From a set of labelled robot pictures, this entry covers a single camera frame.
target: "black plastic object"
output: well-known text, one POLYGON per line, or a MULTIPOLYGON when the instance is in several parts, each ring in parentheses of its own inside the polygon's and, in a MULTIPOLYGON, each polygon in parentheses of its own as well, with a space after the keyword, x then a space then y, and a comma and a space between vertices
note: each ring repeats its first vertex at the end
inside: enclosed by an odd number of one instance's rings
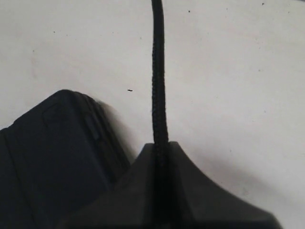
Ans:
POLYGON ((100 105, 62 90, 0 131, 0 228, 53 229, 128 162, 100 105))
POLYGON ((153 145, 147 144, 113 192, 101 196, 58 228, 281 228, 273 215, 231 195, 206 177, 178 143, 170 142, 167 159, 166 198, 156 195, 160 184, 153 166, 153 145), (164 213, 167 219, 159 217, 158 205, 168 211, 164 213))

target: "black braided cable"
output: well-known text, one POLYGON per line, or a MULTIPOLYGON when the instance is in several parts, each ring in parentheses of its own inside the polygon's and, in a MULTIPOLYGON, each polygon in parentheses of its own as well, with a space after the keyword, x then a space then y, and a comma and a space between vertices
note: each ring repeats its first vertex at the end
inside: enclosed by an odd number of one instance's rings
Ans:
POLYGON ((155 152, 159 165, 165 164, 168 150, 168 132, 165 111, 164 81, 164 16, 162 0, 152 0, 152 127, 155 152))

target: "white wall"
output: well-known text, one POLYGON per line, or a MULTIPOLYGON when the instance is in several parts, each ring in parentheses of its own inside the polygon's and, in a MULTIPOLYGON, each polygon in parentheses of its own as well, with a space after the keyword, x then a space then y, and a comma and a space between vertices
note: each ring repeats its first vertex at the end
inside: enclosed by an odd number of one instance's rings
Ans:
MULTIPOLYGON (((222 187, 304 229, 305 2, 163 4, 170 139, 222 187)), ((0 0, 0 127, 73 89, 112 107, 137 155, 152 141, 152 34, 149 0, 0 0)))

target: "black plastic base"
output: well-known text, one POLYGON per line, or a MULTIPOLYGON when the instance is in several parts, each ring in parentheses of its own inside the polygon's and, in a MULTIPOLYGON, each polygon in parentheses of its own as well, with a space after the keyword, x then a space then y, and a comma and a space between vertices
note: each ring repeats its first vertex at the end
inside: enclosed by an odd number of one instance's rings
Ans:
POLYGON ((155 177, 160 168, 154 162, 153 145, 147 144, 113 192, 101 196, 60 228, 281 228, 272 214, 247 204, 206 177, 178 143, 170 143, 163 170, 167 175, 161 179, 155 177))

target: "black cord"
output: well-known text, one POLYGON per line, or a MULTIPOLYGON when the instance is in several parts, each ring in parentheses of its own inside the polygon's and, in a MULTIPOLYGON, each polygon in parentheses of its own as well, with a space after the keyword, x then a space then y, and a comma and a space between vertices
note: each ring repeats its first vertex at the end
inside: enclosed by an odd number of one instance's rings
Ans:
POLYGON ((154 148, 159 165, 166 161, 168 133, 165 111, 164 82, 164 16, 162 0, 152 0, 153 47, 152 47, 152 127, 154 148))

